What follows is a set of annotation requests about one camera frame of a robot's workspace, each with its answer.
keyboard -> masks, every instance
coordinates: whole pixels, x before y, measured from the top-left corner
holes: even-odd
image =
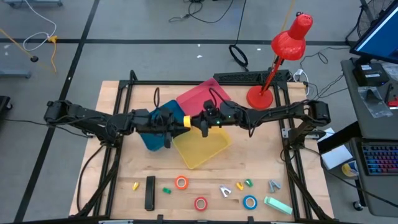
[[[363,142],[361,149],[368,175],[398,175],[398,142]]]
[[[229,73],[216,73],[213,75],[215,80],[231,83],[262,83],[269,75],[269,71],[256,71],[256,72],[229,72]],[[278,70],[272,79],[273,82],[287,82],[290,78],[288,70]]]

wooden tabletop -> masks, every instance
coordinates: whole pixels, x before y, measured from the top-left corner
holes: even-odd
[[[154,110],[153,95],[156,87],[160,88],[160,104],[164,104],[187,90],[193,88],[188,85],[134,85],[130,102],[131,109],[147,108]],[[288,83],[290,101],[306,99],[302,83]],[[223,86],[231,99],[240,105],[249,107],[246,102],[246,93],[249,86]],[[118,82],[104,81],[99,93],[96,110],[111,114],[113,112]],[[295,120],[298,126],[301,120]],[[186,167],[180,154],[172,146],[152,152],[146,149],[140,135],[133,133],[124,137],[121,161],[119,165],[116,190],[113,201],[111,218],[115,219],[156,219],[163,214],[165,220],[247,220],[253,216],[255,221],[292,221],[293,215],[285,215],[264,204],[264,197],[274,197],[277,200],[292,205],[290,200],[287,172],[279,154],[282,150],[282,141],[277,121],[264,123],[258,128],[252,138],[248,131],[235,126],[223,127],[233,140],[232,145],[224,151],[190,170]],[[305,145],[318,150],[315,141],[306,140]],[[99,148],[97,139],[89,139],[82,165]],[[309,151],[301,151],[303,169],[307,189],[325,213],[333,217],[325,176],[320,165],[319,156]],[[83,206],[98,186],[104,150],[100,152],[88,165],[82,178],[81,201]],[[156,176],[155,210],[148,212],[144,209],[146,177]],[[178,190],[174,186],[177,176],[184,175],[189,179],[186,190]],[[251,179],[253,187],[245,186],[243,191],[238,190],[235,183]],[[282,185],[282,189],[269,193],[269,180],[275,180]],[[132,190],[134,182],[140,186]],[[219,186],[223,184],[232,190],[229,197],[224,198]],[[163,193],[163,187],[170,188],[172,193]],[[300,216],[304,217],[302,197],[299,190],[298,204]],[[103,194],[101,213],[108,190]],[[257,208],[246,210],[242,205],[243,197],[253,195],[257,198]],[[204,196],[208,207],[204,212],[194,208],[194,200]],[[70,214],[75,214],[76,193],[73,198]]]

white cable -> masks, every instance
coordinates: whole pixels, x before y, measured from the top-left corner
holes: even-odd
[[[310,83],[310,80],[308,79],[307,74],[304,72],[304,70],[302,69],[298,69],[297,72],[295,72],[293,74],[293,80],[294,82],[299,82],[300,81],[300,76],[303,75],[305,76],[305,78],[307,79],[307,83]],[[310,87],[307,87],[307,92],[305,93],[306,96],[308,96],[308,94],[310,93]]]
[[[35,34],[31,35],[30,37],[28,37],[28,38],[26,38],[26,39],[24,40],[24,42],[22,43],[22,46],[24,47],[24,49],[25,49],[26,51],[33,51],[33,50],[36,50],[36,49],[38,49],[39,47],[41,47],[49,38],[51,38],[51,37],[54,35],[55,31],[57,30],[57,25],[56,25],[53,21],[51,21],[50,19],[47,19],[46,17],[44,17],[44,16],[40,15],[39,13],[37,13],[37,12],[33,9],[33,7],[29,4],[29,2],[27,2],[27,0],[24,0],[24,1],[26,2],[26,4],[30,7],[30,9],[31,9],[36,15],[40,16],[42,19],[44,19],[44,20],[46,20],[46,21],[51,22],[51,23],[54,25],[54,31],[51,33],[51,35],[48,34],[48,33],[46,33],[46,32],[38,32],[38,33],[35,33]],[[27,49],[26,46],[25,46],[26,42],[27,42],[29,39],[31,39],[32,37],[34,37],[34,36],[36,36],[36,35],[39,35],[39,34],[45,34],[45,35],[47,36],[47,38],[46,38],[45,40],[43,40],[43,42],[42,42],[41,44],[39,44],[38,46],[36,46],[35,48],[33,48],[33,49]]]

computer monitor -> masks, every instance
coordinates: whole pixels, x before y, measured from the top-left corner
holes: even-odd
[[[398,0],[372,23],[350,53],[360,55],[358,62],[362,63],[369,63],[371,59],[398,63]]]

teal container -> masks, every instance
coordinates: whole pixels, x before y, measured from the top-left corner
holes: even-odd
[[[181,107],[178,105],[178,103],[175,100],[170,100],[169,102],[165,103],[164,105],[160,106],[159,108],[167,108],[170,111],[173,112],[174,118],[178,122],[183,122],[185,113],[181,110]],[[150,115],[152,116],[152,119],[155,119],[155,117],[159,114],[159,110],[155,110],[150,112]],[[145,146],[147,149],[151,151],[158,151],[160,148],[164,146],[164,136],[161,134],[155,135],[155,134],[140,134],[142,140],[145,143]]]

